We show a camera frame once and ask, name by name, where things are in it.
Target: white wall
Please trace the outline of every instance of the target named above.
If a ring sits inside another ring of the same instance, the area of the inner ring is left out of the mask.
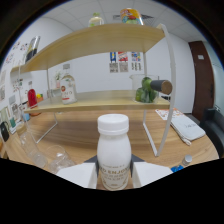
[[[10,74],[11,68],[17,66],[19,61],[22,61],[23,54],[25,51],[21,51],[20,47],[25,43],[30,43],[31,39],[34,36],[41,36],[38,52],[52,43],[53,41],[57,40],[58,38],[65,36],[71,33],[72,30],[65,27],[59,22],[56,22],[53,19],[47,18],[40,18],[31,24],[24,33],[18,38],[15,42],[17,43],[20,41],[20,45],[17,49],[13,49],[9,51],[8,55],[14,54],[11,63],[2,65],[1,72],[6,70],[6,79],[5,79],[5,99],[0,102],[0,110],[9,105],[8,98],[15,94],[16,96],[16,103],[19,104],[19,91],[13,92],[13,82],[18,78],[18,72],[14,72]],[[25,90],[29,90],[28,82],[33,81],[33,88],[35,89],[36,93],[42,93],[43,90],[47,90],[47,76],[46,71],[37,71],[37,72],[29,72],[24,73],[21,75],[23,78],[23,87],[21,90],[22,95],[25,94]]]
[[[174,106],[183,113],[191,113],[195,95],[195,71],[188,43],[170,34],[176,62],[176,97]],[[171,81],[170,57],[165,38],[147,53],[147,69],[160,80]]]
[[[142,70],[135,71],[131,68],[131,52],[128,52],[128,71],[110,73],[110,53],[95,54],[71,60],[70,72],[75,78],[77,92],[91,92],[103,90],[129,90],[132,88],[132,80],[129,78],[132,74],[144,74],[143,54],[141,53]],[[63,70],[63,64],[49,69],[50,79],[54,80],[55,71]]]

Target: doorway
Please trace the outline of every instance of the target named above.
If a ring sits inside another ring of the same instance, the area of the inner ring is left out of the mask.
[[[214,76],[211,61],[202,41],[189,43],[195,69],[195,97],[192,115],[199,121],[205,108],[214,105]]]

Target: white bottle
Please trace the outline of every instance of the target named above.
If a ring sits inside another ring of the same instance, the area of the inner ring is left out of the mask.
[[[128,183],[131,163],[128,130],[126,115],[106,114],[98,118],[97,159],[103,186],[111,191],[122,190]]]
[[[100,17],[100,13],[94,12],[93,17],[89,20],[88,27],[103,25],[104,20]]]
[[[67,71],[67,69],[69,68],[70,64],[63,65],[63,69],[66,69],[66,73],[64,77],[60,80],[61,96],[63,104],[71,104],[77,101],[75,79]]]
[[[179,165],[172,167],[171,170],[175,173],[176,171],[186,168],[191,162],[192,162],[192,156],[186,155],[183,158],[182,162]]]

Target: wooden countertop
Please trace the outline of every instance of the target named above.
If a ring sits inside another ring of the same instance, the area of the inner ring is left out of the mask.
[[[132,154],[148,163],[172,167],[178,165],[186,154],[192,156],[190,165],[218,159],[218,154],[207,136],[194,140],[191,146],[186,145],[177,133],[170,127],[163,151],[155,157],[150,142],[142,125],[143,110],[107,110],[107,111],[73,111],[56,114],[58,125],[45,136],[38,147],[47,155],[46,149],[52,145],[61,145],[65,148],[76,164],[81,164],[97,154],[99,133],[97,118],[103,114],[121,113],[129,117],[128,137],[131,142]],[[54,123],[53,113],[42,113],[32,117],[30,127],[36,139],[40,138]],[[158,148],[163,136],[166,121],[162,120],[155,110],[149,110],[146,125]],[[7,154],[10,160],[32,164],[20,146],[17,134],[11,135],[7,143]],[[129,178],[126,189],[131,189],[132,181]],[[97,189],[105,190],[98,178]]]
[[[140,110],[140,109],[168,109],[170,103],[163,98],[158,98],[157,103],[141,103],[134,101],[136,91],[110,90],[78,93],[78,101],[64,105],[61,96],[48,98],[38,103],[25,113],[41,112],[68,112],[90,110]]]

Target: bottle label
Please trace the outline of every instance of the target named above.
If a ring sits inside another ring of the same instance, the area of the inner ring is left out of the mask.
[[[63,102],[74,102],[76,101],[75,96],[75,82],[70,78],[62,79],[60,82],[61,85],[61,95]]]
[[[130,166],[106,166],[102,164],[99,168],[105,188],[109,190],[121,190],[126,187]]]
[[[123,23],[141,24],[144,25],[141,14],[136,9],[122,9],[120,11],[121,20]]]

